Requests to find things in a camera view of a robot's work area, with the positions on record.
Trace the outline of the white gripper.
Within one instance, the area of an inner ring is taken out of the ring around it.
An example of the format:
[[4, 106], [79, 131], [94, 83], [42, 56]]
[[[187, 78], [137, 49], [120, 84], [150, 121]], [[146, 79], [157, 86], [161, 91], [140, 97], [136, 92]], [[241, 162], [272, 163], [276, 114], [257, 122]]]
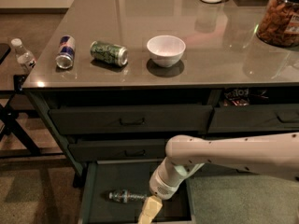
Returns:
[[155, 196], [150, 196], [144, 201], [138, 224], [151, 224], [163, 207], [162, 200], [169, 200], [177, 192], [180, 184], [203, 166], [203, 163], [174, 164], [169, 158], [165, 158], [149, 180], [149, 191]]

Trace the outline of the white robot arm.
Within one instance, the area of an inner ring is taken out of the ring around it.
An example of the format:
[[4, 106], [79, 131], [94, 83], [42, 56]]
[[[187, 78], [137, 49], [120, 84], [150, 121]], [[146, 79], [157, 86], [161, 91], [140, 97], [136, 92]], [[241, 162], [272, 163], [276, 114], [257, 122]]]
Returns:
[[176, 135], [165, 146], [165, 158], [149, 180], [151, 195], [138, 224], [151, 224], [179, 185], [207, 163], [295, 181], [299, 178], [299, 135], [281, 133], [205, 140]]

